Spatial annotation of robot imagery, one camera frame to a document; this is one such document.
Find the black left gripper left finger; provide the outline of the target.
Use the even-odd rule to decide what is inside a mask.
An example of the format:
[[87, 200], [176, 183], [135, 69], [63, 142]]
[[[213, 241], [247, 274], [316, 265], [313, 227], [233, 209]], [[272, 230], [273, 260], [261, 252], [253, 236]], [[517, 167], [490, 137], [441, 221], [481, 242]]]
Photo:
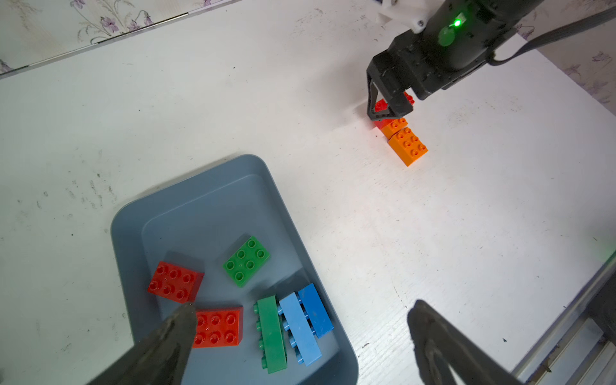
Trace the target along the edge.
[[91, 384], [180, 384], [197, 331], [196, 308], [180, 305]]

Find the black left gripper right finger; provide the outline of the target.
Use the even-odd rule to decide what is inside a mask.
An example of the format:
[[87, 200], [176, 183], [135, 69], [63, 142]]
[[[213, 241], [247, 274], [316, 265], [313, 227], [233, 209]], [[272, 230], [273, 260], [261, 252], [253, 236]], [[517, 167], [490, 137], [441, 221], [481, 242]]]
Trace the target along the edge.
[[410, 309], [407, 324], [423, 383], [520, 383], [424, 300]]

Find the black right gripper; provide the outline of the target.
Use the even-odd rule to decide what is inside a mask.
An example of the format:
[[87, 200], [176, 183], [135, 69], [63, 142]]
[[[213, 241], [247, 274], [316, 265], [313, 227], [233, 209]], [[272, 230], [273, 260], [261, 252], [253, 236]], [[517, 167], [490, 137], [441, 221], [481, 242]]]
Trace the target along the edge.
[[421, 33], [408, 28], [368, 65], [368, 117], [403, 118], [407, 90], [424, 100], [472, 74], [527, 14], [527, 1], [444, 1]]

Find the red lego brick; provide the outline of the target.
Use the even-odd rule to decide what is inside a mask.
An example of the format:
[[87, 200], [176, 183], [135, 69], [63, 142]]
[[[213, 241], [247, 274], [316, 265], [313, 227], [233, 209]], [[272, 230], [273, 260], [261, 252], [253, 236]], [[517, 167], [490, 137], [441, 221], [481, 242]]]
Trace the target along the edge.
[[[404, 93], [407, 101], [411, 104], [414, 105], [415, 104], [415, 100], [413, 99], [412, 96], [410, 96], [408, 93]], [[388, 103], [385, 101], [385, 99], [381, 99], [379, 100], [376, 105], [375, 105], [375, 111], [376, 112], [382, 112], [384, 110], [388, 109]], [[379, 120], [375, 122], [375, 126], [378, 129], [382, 129], [383, 127], [387, 126], [388, 124], [390, 124], [392, 122], [392, 120]]]
[[243, 313], [242, 306], [197, 311], [197, 332], [192, 347], [239, 346], [243, 338]]
[[176, 303], [194, 303], [204, 274], [161, 261], [149, 283], [148, 292]]

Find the orange lego brick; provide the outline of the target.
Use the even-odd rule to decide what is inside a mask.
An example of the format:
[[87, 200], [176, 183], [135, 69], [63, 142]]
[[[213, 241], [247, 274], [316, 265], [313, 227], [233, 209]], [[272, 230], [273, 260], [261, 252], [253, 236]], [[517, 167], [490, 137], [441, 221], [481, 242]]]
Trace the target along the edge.
[[402, 128], [394, 134], [388, 144], [408, 167], [428, 152], [428, 148], [410, 128]]
[[404, 118], [385, 120], [385, 122], [380, 125], [381, 133], [383, 133], [388, 140], [404, 128], [407, 128], [407, 120]]

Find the long dark green lego brick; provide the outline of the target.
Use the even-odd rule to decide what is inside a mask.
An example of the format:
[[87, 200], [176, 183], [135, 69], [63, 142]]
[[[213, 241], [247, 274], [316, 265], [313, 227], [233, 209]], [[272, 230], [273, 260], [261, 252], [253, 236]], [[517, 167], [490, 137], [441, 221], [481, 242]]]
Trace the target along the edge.
[[269, 374], [287, 369], [287, 350], [276, 298], [270, 296], [259, 299], [253, 312], [258, 316], [256, 328], [261, 334], [258, 344], [263, 351], [262, 368]]

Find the light blue lego brick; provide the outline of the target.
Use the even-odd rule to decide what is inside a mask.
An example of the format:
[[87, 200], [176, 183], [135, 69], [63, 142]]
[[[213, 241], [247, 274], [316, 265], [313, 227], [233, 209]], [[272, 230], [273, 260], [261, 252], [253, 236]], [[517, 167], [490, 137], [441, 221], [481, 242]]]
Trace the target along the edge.
[[322, 352], [296, 293], [279, 301], [278, 314], [283, 317], [282, 327], [289, 335], [290, 346], [298, 363], [309, 367], [318, 361]]

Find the blue plastic tray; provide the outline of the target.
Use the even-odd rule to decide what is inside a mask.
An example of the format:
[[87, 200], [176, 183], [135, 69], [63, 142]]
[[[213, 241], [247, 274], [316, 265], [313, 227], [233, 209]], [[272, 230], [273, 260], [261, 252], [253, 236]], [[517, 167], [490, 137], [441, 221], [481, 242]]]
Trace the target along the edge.
[[[266, 163], [243, 155], [123, 207], [111, 224], [112, 245], [135, 341], [155, 330], [177, 303], [148, 287], [167, 262], [203, 274], [197, 309], [240, 307], [242, 341], [195, 349], [185, 384], [354, 384], [359, 363]], [[333, 329], [317, 339], [321, 357], [269, 373], [258, 347], [258, 300], [282, 299], [314, 286]]]

